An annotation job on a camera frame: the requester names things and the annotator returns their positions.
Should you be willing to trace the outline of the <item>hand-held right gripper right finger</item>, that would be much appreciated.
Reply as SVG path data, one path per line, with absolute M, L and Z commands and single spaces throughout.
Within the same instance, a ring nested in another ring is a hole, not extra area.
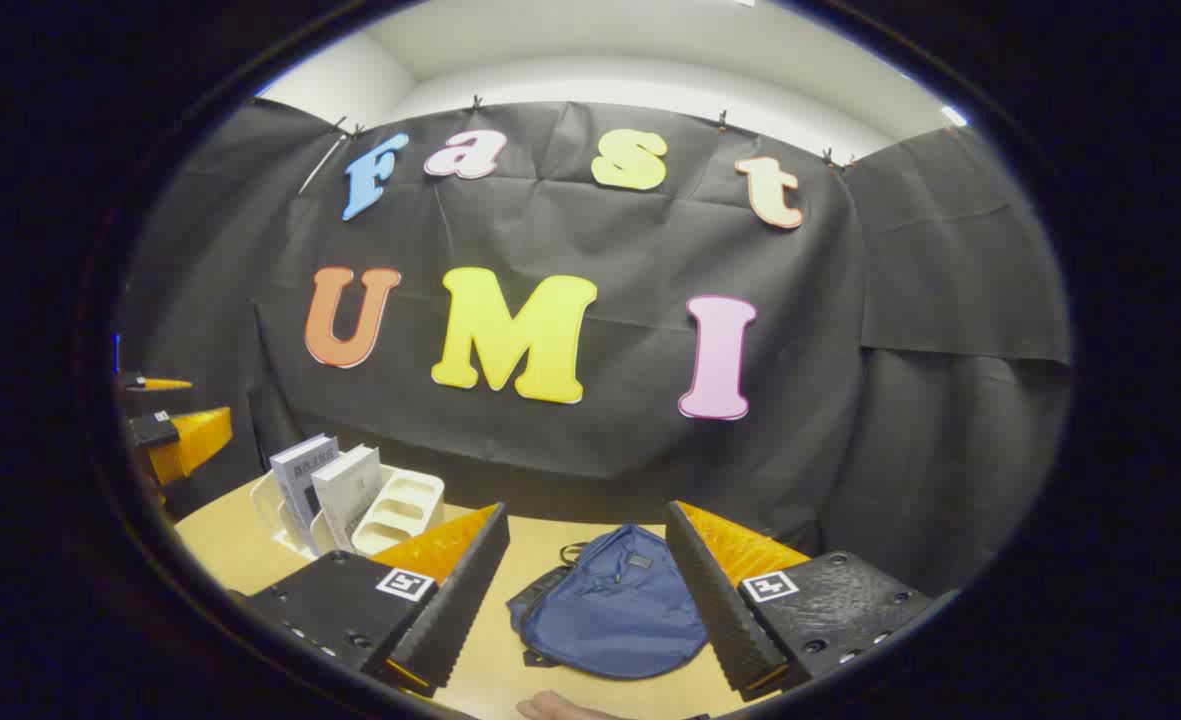
M 805 556 L 680 500 L 666 508 L 666 541 L 720 670 L 746 702 L 881 652 L 957 596 L 919 591 L 850 551 Z

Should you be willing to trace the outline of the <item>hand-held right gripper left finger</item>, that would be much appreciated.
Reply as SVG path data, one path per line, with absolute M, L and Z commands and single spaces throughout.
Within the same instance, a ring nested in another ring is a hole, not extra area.
M 372 556 L 331 551 L 241 602 L 331 665 L 433 698 L 509 541 L 507 506 L 491 503 Z

